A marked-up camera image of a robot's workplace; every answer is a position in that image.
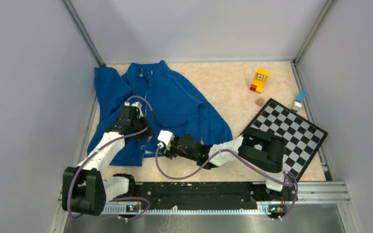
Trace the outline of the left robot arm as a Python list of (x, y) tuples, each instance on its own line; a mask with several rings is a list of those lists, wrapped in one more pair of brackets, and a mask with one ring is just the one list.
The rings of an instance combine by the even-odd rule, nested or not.
[(126, 103), (117, 118), (86, 159), (69, 166), (63, 173), (62, 208), (69, 214), (99, 216), (105, 204), (120, 196), (132, 200), (136, 196), (135, 179), (129, 174), (115, 174), (103, 179), (102, 174), (131, 139), (149, 137), (152, 132), (141, 111), (141, 103)]

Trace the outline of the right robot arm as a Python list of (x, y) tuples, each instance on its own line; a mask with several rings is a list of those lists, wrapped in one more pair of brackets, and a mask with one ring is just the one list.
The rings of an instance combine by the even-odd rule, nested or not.
[(249, 130), (237, 138), (220, 144), (203, 144), (189, 134), (181, 137), (161, 131), (157, 138), (160, 154), (172, 159), (182, 157), (196, 162), (199, 169), (218, 168), (226, 163), (241, 161), (266, 178), (265, 193), (271, 200), (285, 194), (296, 179), (284, 171), (286, 140), (272, 133)]

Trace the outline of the blue zip jacket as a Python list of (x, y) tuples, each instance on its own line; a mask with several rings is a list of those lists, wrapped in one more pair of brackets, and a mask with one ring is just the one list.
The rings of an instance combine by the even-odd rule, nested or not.
[(161, 130), (177, 136), (189, 134), (205, 144), (220, 144), (233, 138), (230, 127), (213, 105), (165, 61), (131, 63), (124, 74), (111, 67), (97, 67), (94, 72), (100, 120), (87, 152), (94, 150), (107, 127), (116, 122), (126, 100), (141, 102), (142, 112), (152, 122), (153, 136), (131, 139), (112, 160), (113, 166), (141, 166), (145, 158), (152, 158)]

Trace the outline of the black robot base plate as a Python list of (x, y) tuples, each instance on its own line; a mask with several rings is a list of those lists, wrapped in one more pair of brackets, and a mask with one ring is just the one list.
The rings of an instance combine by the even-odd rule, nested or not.
[(130, 186), (121, 197), (147, 199), (151, 210), (255, 210), (265, 201), (286, 203), (295, 197), (294, 187), (277, 192), (253, 182), (144, 182)]

